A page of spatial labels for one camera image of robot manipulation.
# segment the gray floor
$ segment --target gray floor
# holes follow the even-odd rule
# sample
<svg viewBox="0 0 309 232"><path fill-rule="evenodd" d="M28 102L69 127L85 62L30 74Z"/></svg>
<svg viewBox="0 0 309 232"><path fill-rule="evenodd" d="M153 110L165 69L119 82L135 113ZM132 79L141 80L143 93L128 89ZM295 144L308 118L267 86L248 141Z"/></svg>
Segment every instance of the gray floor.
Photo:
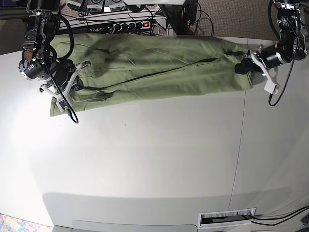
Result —
<svg viewBox="0 0 309 232"><path fill-rule="evenodd" d="M21 19L0 21L0 55L22 50L25 30Z"/></svg>
<svg viewBox="0 0 309 232"><path fill-rule="evenodd" d="M199 0L199 3L213 20L215 36L276 39L268 22L269 0ZM206 16L202 18L199 27L205 31L205 35L210 35L211 24Z"/></svg>

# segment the green pants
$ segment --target green pants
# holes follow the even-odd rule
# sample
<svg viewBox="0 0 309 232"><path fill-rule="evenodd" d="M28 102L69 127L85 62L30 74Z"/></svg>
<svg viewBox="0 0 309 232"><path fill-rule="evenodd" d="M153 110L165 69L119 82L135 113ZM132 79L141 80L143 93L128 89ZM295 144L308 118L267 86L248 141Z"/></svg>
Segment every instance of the green pants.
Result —
<svg viewBox="0 0 309 232"><path fill-rule="evenodd" d="M204 36L76 34L75 64L89 60L79 77L87 89L71 90L76 112L123 102L244 91L248 75L234 72L247 49ZM70 42L58 35L51 45L58 57ZM61 114L52 100L51 116Z"/></svg>

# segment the vent grille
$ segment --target vent grille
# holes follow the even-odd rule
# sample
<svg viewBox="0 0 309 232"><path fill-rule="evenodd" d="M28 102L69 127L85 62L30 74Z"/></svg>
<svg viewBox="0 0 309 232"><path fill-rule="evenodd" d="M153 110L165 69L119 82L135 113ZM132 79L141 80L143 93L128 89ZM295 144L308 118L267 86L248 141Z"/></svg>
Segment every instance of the vent grille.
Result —
<svg viewBox="0 0 309 232"><path fill-rule="evenodd" d="M200 213L198 228L222 228L251 224L252 219L245 219L247 215L254 216L256 208L232 210L224 212Z"/></svg>

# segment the white bracket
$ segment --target white bracket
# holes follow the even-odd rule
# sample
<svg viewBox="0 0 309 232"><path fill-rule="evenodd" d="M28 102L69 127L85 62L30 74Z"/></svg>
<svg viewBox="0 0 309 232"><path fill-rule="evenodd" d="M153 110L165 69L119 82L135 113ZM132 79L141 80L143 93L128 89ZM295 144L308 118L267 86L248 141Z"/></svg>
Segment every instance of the white bracket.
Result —
<svg viewBox="0 0 309 232"><path fill-rule="evenodd" d="M72 97L69 95L69 91L71 90L72 88L72 85L76 79L76 77L79 75L79 73L81 72L81 70L88 66L88 65L91 65L90 61L85 61L84 63L82 64L78 64L76 66L76 71L72 74L71 78L69 79L69 82L67 84L67 86L65 87L64 91L62 92L63 96L67 99L68 103L70 104L70 106L73 106L74 104L74 101L72 99ZM68 106L65 105L64 103L64 99L63 97L61 96L61 94L55 94L53 93L52 91L50 91L48 88L47 88L47 85L44 84L41 86L42 89L44 89L47 93L49 93L50 95L52 95L54 98L57 99L56 101L56 105L58 106L60 112L63 112L65 110L68 109Z"/></svg>
<svg viewBox="0 0 309 232"><path fill-rule="evenodd" d="M280 85L278 84L277 80L276 80L276 77L272 77L268 70L266 69L265 65L260 62L254 53L251 52L251 55L250 55L252 61L257 65L259 66L264 75L267 77L267 81L266 81L266 85L264 87L264 90L270 94L277 94L278 93L278 90L279 90L279 87Z"/></svg>

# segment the seam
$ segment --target seam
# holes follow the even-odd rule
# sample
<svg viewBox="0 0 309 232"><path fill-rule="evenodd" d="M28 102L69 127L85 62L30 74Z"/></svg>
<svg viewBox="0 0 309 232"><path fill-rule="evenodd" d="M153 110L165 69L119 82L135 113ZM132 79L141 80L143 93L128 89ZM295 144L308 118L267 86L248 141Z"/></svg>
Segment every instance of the seam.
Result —
<svg viewBox="0 0 309 232"><path fill-rule="evenodd" d="M160 53L160 54L163 54L163 55L166 55L166 56L169 56L169 57L172 57L172 58L174 58L174 59L176 59L176 60L178 60L178 61L180 61L180 62L182 62L182 63L184 63L184 64L190 65L189 63L187 63L187 62L185 62L185 61L183 61L183 60L181 60L181 59L178 59L178 58L176 58L176 57L173 57L173 56L171 56L171 55L169 55L169 54L166 54L166 53L163 53L163 52L159 52L159 51L157 51L157 50L154 50L153 48L150 48L149 50L155 51L155 52L157 52L157 53Z"/></svg>
<svg viewBox="0 0 309 232"><path fill-rule="evenodd" d="M235 175L234 175L234 182L233 182L233 187L232 187L232 193L231 193L230 203L228 204L228 210L230 210L230 206L231 206L231 201L232 201L232 196L233 196L233 191L234 191L234 185L235 185L235 180L236 180L236 173L237 173L238 161L239 161L240 145L241 145L241 138L242 138L242 132L243 132L243 122L244 122L244 118L245 118L246 93L247 93L247 92L245 91L245 100L244 100L244 103L243 103L242 125L241 125L241 133L240 133L240 142L239 142L239 149L238 149L238 157L237 157L237 164L236 164L236 170L235 170Z"/></svg>

